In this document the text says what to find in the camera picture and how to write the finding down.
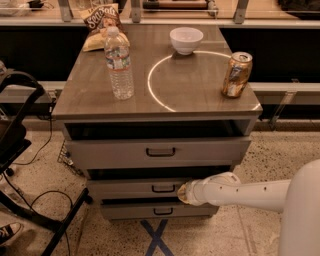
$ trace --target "drawer cabinet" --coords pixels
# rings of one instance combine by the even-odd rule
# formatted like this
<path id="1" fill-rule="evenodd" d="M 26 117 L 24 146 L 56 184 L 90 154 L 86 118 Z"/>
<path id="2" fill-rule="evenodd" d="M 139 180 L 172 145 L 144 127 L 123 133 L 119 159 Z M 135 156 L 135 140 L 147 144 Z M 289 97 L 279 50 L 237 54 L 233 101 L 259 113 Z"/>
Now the drawer cabinet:
<path id="1" fill-rule="evenodd" d="M 103 51 L 79 54 L 59 97 L 53 115 L 106 219 L 212 216 L 217 207 L 179 201 L 179 187 L 232 170 L 249 147 L 261 105 L 250 85 L 221 94 L 231 51 L 217 26 L 189 26 L 204 43 L 187 56 L 171 46 L 176 25 L 125 26 L 134 97 L 114 98 Z"/>

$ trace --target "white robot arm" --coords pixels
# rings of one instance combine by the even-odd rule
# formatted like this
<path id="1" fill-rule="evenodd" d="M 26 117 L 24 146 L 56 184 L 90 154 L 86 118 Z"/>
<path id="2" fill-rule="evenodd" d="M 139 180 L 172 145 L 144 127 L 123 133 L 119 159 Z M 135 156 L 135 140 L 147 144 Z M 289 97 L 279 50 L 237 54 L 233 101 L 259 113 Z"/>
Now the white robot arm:
<path id="1" fill-rule="evenodd" d="M 282 212 L 290 180 L 241 184 L 231 172 L 192 180 L 178 192 L 180 200 L 192 205 L 243 205 Z"/>
<path id="2" fill-rule="evenodd" d="M 192 205 L 243 205 L 283 212 L 279 256 L 320 255 L 320 160 L 292 180 L 241 184 L 230 172 L 192 180 L 178 191 Z"/>

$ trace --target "black chair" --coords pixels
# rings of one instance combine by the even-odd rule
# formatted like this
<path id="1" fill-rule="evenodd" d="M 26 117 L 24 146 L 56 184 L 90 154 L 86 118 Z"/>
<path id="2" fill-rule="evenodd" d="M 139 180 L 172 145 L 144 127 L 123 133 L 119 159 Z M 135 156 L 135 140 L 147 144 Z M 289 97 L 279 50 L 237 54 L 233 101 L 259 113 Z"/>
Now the black chair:
<path id="1" fill-rule="evenodd" d="M 10 165 L 13 161 L 31 145 L 31 142 L 25 139 L 26 128 L 23 126 L 22 121 L 35 101 L 45 92 L 34 77 L 25 72 L 15 71 L 13 69 L 8 69 L 6 73 L 0 76 L 0 93 L 8 85 L 26 86 L 34 88 L 35 90 L 30 94 L 13 119 L 0 120 L 0 174 L 5 174 L 10 171 Z M 54 232 L 50 243 L 42 254 L 50 255 L 82 203 L 87 200 L 88 193 L 88 189 L 85 188 L 63 221 L 53 220 L 36 213 L 32 209 L 21 207 L 2 191 L 0 191 L 0 203 L 15 215 L 30 220 Z"/>

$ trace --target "chip bag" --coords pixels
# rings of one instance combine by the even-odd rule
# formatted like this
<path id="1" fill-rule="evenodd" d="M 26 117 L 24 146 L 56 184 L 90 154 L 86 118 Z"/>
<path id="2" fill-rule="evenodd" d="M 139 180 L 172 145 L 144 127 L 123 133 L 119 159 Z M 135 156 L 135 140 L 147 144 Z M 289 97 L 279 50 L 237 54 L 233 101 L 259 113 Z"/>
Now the chip bag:
<path id="1" fill-rule="evenodd" d="M 118 4 L 101 5 L 96 8 L 80 11 L 79 13 L 89 29 L 89 35 L 82 48 L 84 52 L 104 48 L 109 26 L 117 26 L 119 28 L 120 36 L 122 36 L 129 45 L 129 41 L 124 34 L 123 26 L 120 21 Z"/>

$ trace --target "terrazzo floor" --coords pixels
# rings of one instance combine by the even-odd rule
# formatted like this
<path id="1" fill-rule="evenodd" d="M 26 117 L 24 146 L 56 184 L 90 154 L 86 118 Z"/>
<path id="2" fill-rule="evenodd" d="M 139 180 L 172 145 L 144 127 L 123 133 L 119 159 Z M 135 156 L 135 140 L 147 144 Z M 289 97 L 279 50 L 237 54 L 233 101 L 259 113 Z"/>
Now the terrazzo floor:
<path id="1" fill-rule="evenodd" d="M 50 137 L 48 121 L 26 123 L 30 148 L 16 163 L 27 163 Z M 242 183 L 290 179 L 304 164 L 320 158 L 320 122 L 280 121 L 276 131 L 258 121 L 252 143 L 234 172 Z M 46 191 L 62 191 L 75 201 L 86 179 L 58 161 L 63 145 L 58 127 L 50 142 L 29 165 L 15 165 L 9 180 L 30 203 Z M 0 181 L 2 191 L 7 185 Z M 40 197 L 34 208 L 43 215 L 63 219 L 68 199 L 60 193 Z M 6 247 L 8 256 L 41 255 L 53 233 L 15 217 L 0 207 L 0 225 L 24 225 L 19 236 Z M 185 217 L 108 221 L 97 202 L 83 204 L 52 255 L 216 255 L 276 256 L 281 214 L 241 206 L 223 206 L 212 218 Z"/>

